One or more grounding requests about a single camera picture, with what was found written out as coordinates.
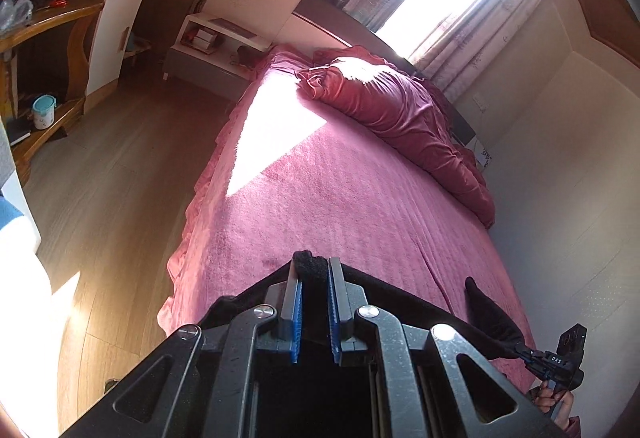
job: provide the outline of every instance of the sunlight patch on bed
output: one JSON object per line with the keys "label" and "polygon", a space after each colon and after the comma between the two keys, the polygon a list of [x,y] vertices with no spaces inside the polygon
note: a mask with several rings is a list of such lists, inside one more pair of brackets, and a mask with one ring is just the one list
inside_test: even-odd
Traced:
{"label": "sunlight patch on bed", "polygon": [[326,124],[297,98],[288,96],[297,93],[292,79],[298,81],[292,75],[272,72],[262,82],[247,112],[226,196],[238,192]]}

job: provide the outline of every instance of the white fabric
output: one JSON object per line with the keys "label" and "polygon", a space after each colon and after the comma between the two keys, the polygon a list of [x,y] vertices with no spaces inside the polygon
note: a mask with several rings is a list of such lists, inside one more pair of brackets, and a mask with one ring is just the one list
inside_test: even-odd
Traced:
{"label": "white fabric", "polygon": [[462,20],[409,60],[450,100],[459,98],[511,40],[541,0],[478,0]]}

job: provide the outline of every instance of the pink bedspread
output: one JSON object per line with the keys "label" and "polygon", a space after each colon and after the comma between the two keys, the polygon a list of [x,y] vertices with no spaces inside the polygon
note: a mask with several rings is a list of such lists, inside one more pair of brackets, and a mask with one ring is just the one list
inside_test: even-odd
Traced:
{"label": "pink bedspread", "polygon": [[[532,335],[486,229],[424,170],[369,130],[297,91],[303,58],[283,50],[253,82],[218,136],[168,263],[158,314],[167,333],[197,322],[289,261],[295,250],[342,262],[466,320],[471,275]],[[522,391],[519,360],[495,365]]]}

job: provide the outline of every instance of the cabinet door handle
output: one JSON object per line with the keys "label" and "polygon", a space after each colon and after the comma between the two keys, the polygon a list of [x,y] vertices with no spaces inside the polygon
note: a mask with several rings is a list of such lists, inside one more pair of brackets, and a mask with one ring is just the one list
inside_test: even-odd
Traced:
{"label": "cabinet door handle", "polygon": [[130,27],[127,26],[124,29],[124,32],[122,32],[122,37],[120,38],[120,46],[118,47],[118,52],[122,52],[125,46],[127,45],[127,40],[129,39],[129,29]]}

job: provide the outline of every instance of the pink sleeve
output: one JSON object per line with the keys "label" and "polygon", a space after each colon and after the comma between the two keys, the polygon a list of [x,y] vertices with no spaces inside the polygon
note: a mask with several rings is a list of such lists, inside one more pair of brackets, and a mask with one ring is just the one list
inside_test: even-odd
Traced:
{"label": "pink sleeve", "polygon": [[580,438],[580,417],[569,418],[569,427],[564,431],[569,438]]}

